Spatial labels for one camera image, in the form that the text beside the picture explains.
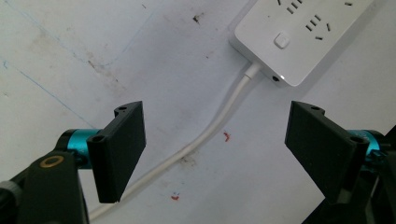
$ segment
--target red stain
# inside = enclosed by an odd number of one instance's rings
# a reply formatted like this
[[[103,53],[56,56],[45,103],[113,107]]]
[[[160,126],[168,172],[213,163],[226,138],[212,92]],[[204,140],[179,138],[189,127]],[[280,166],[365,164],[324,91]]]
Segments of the red stain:
[[[225,136],[225,142],[230,141],[231,135],[229,133],[227,133],[227,132],[224,132],[223,134]]]

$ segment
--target power outlet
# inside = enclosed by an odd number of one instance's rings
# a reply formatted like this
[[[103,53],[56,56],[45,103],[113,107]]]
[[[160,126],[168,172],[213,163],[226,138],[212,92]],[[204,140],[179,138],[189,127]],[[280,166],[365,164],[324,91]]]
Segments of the power outlet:
[[[258,0],[231,44],[273,81],[298,86],[343,46],[342,37],[374,0]]]

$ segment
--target scratched surface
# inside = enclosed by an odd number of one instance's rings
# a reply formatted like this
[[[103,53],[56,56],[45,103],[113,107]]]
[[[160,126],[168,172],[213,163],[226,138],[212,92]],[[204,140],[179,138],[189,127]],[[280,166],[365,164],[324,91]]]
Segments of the scratched surface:
[[[247,2],[1,1],[0,180],[63,131],[102,128],[137,100],[148,146],[132,180],[184,147],[247,68],[227,41]],[[301,223],[322,196],[283,144],[290,101],[386,133],[396,124],[395,10],[381,0],[329,70],[296,89],[255,78],[210,141],[94,223]],[[92,174],[80,177],[92,209]]]

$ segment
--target power cord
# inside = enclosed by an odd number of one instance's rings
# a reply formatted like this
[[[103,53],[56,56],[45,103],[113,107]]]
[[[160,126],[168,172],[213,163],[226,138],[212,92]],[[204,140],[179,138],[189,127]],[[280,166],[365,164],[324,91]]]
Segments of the power cord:
[[[216,116],[216,118],[210,123],[210,125],[192,142],[188,145],[183,147],[180,151],[175,153],[173,156],[168,158],[167,160],[163,161],[140,178],[138,178],[133,184],[128,187],[127,190],[124,191],[121,199],[124,200],[128,196],[132,195],[134,192],[142,188],[146,185],[151,179],[155,178],[156,176],[160,175],[164,170],[169,168],[175,162],[179,161],[183,157],[189,155],[193,152],[196,148],[198,148],[203,142],[205,142],[212,134],[220,127],[222,122],[227,117],[228,113],[230,112],[233,104],[235,103],[236,98],[240,95],[242,89],[246,87],[251,79],[253,79],[262,69],[259,63],[253,63],[249,69],[245,72],[242,79],[239,81],[238,85],[236,86],[235,90],[231,94],[230,98],[228,99],[225,106],[221,109],[220,113]],[[99,216],[104,214],[110,208],[115,206],[114,203],[107,203],[99,205],[97,208],[90,212],[90,221],[94,221]]]

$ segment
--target teal metallic band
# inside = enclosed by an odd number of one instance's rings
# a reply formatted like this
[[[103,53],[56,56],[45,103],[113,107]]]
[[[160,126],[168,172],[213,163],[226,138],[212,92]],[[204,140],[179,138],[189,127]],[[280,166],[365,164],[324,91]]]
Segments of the teal metallic band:
[[[88,151],[87,139],[99,132],[98,129],[77,129],[69,139],[67,150],[81,158],[84,164],[79,169],[91,169],[90,153]]]
[[[371,133],[364,131],[364,130],[348,130],[348,132],[353,135],[356,135],[358,137],[364,138],[370,142],[370,145],[367,148],[366,155],[369,155],[372,150],[380,149],[378,142],[376,141],[375,137]]]

